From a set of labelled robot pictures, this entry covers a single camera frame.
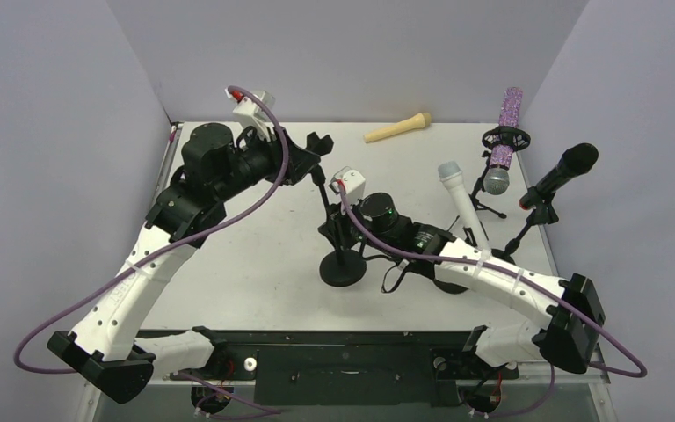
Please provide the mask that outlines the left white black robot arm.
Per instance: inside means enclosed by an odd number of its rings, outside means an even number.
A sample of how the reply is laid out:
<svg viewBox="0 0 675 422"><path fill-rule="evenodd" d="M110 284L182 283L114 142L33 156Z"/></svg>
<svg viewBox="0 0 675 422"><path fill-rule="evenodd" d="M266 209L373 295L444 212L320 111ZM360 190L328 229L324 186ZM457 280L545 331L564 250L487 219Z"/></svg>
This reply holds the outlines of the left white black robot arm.
<svg viewBox="0 0 675 422"><path fill-rule="evenodd" d="M299 183L333 147L330 136L316 133L299 146L289 135L252 126L239 135L220 123L196 127L118 283L73 329L54 333L48 349L118 404L137 397L155 377L188 369L206 378L221 375L228 356L203 329L160 338L141 338L139 330L176 272L224 221L228 200L261 181Z"/></svg>

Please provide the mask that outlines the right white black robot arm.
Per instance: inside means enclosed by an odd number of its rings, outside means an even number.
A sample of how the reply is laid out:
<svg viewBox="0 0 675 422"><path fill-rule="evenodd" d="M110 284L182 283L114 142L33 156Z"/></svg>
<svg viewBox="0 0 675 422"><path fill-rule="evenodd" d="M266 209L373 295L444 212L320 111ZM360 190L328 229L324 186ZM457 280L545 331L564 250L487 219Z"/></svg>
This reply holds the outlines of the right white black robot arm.
<svg viewBox="0 0 675 422"><path fill-rule="evenodd" d="M330 205L318 231L346 249L362 244L382 251L448 293L474 292L523 316L524 322L512 326L475 328L460 353L462 367L472 375L526 360L545 360L572 374L591 365L606 316L592 280L581 274L563 279L496 258L444 229L401 215L387 193L369 195L349 213Z"/></svg>

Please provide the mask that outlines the black round-base stand white mic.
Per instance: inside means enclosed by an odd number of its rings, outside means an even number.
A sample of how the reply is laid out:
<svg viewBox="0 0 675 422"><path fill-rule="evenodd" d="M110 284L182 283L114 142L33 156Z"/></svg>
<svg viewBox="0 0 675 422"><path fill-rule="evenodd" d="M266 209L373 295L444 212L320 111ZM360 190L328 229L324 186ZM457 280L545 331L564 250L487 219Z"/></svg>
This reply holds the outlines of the black round-base stand white mic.
<svg viewBox="0 0 675 422"><path fill-rule="evenodd" d="M496 290L496 274L490 269L492 251L478 249L464 238L442 229L437 238L439 245L433 253L432 281L441 291L459 295L470 291L492 297Z"/></svg>

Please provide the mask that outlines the white microphone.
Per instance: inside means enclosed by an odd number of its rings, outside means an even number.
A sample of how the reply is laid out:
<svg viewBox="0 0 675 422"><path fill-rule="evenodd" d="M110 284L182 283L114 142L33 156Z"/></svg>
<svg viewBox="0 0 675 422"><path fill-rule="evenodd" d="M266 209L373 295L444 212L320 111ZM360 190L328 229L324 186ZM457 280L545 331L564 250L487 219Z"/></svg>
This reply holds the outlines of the white microphone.
<svg viewBox="0 0 675 422"><path fill-rule="evenodd" d="M488 238L467 192L461 167L455 161L449 161L441 164L437 172L440 183L446 188L456 207L463 227L471 230L476 247L490 251Z"/></svg>

